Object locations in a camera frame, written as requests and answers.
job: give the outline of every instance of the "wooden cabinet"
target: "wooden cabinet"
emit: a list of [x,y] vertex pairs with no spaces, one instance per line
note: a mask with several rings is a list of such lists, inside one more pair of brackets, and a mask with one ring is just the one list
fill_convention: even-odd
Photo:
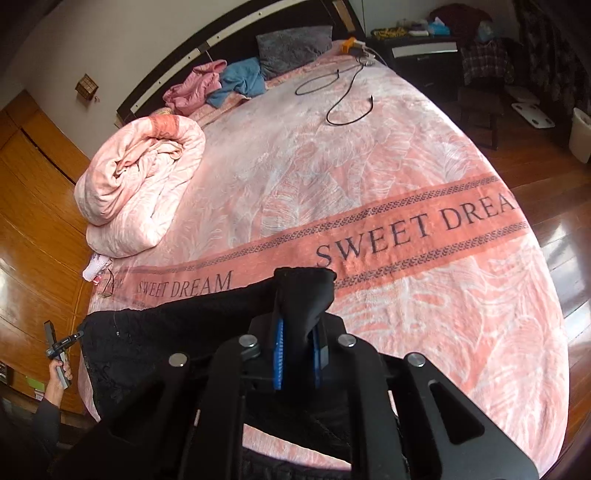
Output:
[[[49,379],[43,323],[69,335],[92,292],[80,276],[90,249],[73,196],[88,163],[26,92],[0,112],[0,361],[15,371],[11,387],[30,397],[25,377]],[[76,346],[75,375],[79,361]],[[83,411],[76,381],[62,409]]]

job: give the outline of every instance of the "nightstand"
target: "nightstand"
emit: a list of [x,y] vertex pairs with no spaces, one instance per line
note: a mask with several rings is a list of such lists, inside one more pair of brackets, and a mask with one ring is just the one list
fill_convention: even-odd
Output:
[[433,102],[457,100],[463,85],[462,55],[453,37],[368,38],[367,45]]

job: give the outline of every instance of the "white trash bin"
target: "white trash bin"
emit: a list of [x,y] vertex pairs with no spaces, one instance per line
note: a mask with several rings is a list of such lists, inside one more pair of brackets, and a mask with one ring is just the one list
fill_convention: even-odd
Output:
[[583,163],[591,156],[591,118],[578,108],[573,112],[573,129],[570,131],[570,151]]

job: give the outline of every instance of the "bedsheet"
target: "bedsheet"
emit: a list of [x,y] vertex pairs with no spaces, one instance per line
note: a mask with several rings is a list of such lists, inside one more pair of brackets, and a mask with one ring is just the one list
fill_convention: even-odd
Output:
[[[328,266],[338,274],[329,311],[348,331],[390,355],[426,354],[544,473],[566,429],[569,369],[535,236],[482,153],[389,69],[357,76],[335,121],[364,113],[370,95],[375,106],[346,127],[324,116],[354,70],[294,95],[336,64],[354,65],[316,65],[205,127],[202,164],[169,231],[157,247],[115,260],[114,295],[94,296],[90,311],[240,287],[279,266]],[[92,413],[83,362],[80,372]],[[348,467],[249,426],[243,444]]]

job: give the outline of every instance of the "blue clothing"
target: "blue clothing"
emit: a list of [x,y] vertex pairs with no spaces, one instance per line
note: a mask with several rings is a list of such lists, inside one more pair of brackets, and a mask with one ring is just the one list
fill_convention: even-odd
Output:
[[265,80],[261,74],[258,58],[231,63],[220,74],[222,88],[210,93],[206,102],[215,108],[220,108],[231,91],[248,97],[256,97],[265,93]]

